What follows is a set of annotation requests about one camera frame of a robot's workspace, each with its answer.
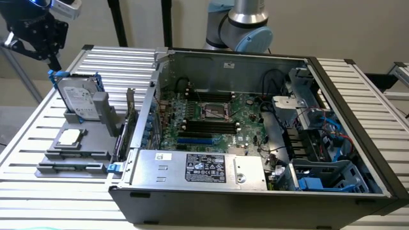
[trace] metal table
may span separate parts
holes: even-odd
[[[102,76],[109,103],[118,112],[125,111],[125,90],[135,89],[135,108],[142,104],[153,67],[154,50],[97,47],[82,50],[67,71]],[[354,65],[343,60],[319,59],[327,75],[345,97],[351,110],[409,189],[409,134],[399,117],[390,112],[387,101],[378,98],[370,83]],[[380,110],[372,122],[367,112]],[[126,222],[106,192],[105,179],[35,178],[35,165],[43,157],[65,119],[62,101],[50,90],[7,147],[0,155],[0,229],[53,227],[70,230],[101,229],[191,229],[191,227],[133,226]],[[380,126],[394,131],[387,135]],[[345,230],[406,230],[409,208],[387,216],[367,216]]]

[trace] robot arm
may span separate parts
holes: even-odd
[[[263,0],[211,0],[203,49],[262,53],[273,33]]]
[[[9,35],[0,45],[45,61],[51,70],[61,70],[57,55],[65,45],[67,23],[55,20],[49,9],[74,19],[79,6],[79,0],[1,0],[0,14],[6,22]],[[23,47],[22,41],[30,44],[33,51]]]

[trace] white label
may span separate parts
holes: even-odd
[[[234,63],[225,62],[223,67],[227,69],[234,69]]]
[[[74,113],[83,119],[98,119],[89,91],[83,88],[63,87],[65,95]]]
[[[171,161],[171,153],[158,152],[155,154],[154,160],[157,160],[157,161]]]

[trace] power supply label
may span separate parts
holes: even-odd
[[[185,180],[189,182],[225,183],[223,156],[186,154]]]

